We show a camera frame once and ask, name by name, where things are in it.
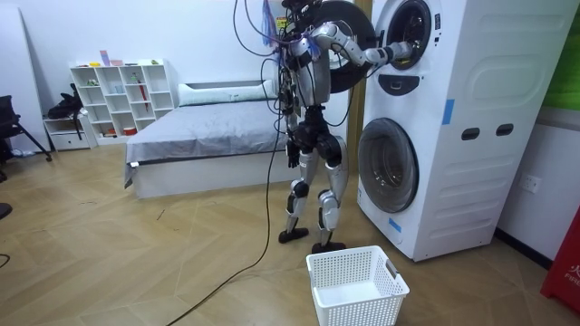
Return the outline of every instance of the green wall panel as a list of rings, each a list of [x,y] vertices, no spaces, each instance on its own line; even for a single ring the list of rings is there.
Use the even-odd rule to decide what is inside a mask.
[[[580,11],[576,12],[564,50],[544,98],[544,105],[580,110]]]

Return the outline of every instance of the washing machine door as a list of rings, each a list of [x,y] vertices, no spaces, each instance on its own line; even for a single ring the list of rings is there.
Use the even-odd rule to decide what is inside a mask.
[[[371,201],[383,212],[407,208],[417,194],[419,166],[407,133],[395,121],[371,121],[362,131],[359,174]]]

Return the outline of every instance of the dryer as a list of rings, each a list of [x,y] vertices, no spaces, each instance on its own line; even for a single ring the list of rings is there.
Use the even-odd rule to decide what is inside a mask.
[[[410,60],[367,81],[362,211],[415,261],[489,244],[578,0],[375,0]]]

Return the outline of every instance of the wall outlet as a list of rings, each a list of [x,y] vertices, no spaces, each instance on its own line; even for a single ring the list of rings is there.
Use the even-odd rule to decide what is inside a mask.
[[[532,194],[537,193],[540,188],[542,179],[539,177],[530,176],[526,173],[522,173],[521,179],[519,179],[519,187],[531,192]]]

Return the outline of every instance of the mattress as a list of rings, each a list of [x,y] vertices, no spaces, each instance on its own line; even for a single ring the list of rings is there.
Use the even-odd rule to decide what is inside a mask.
[[[276,119],[265,101],[177,108],[127,142],[125,187],[142,164],[272,151]],[[286,136],[281,136],[277,150],[285,148]]]

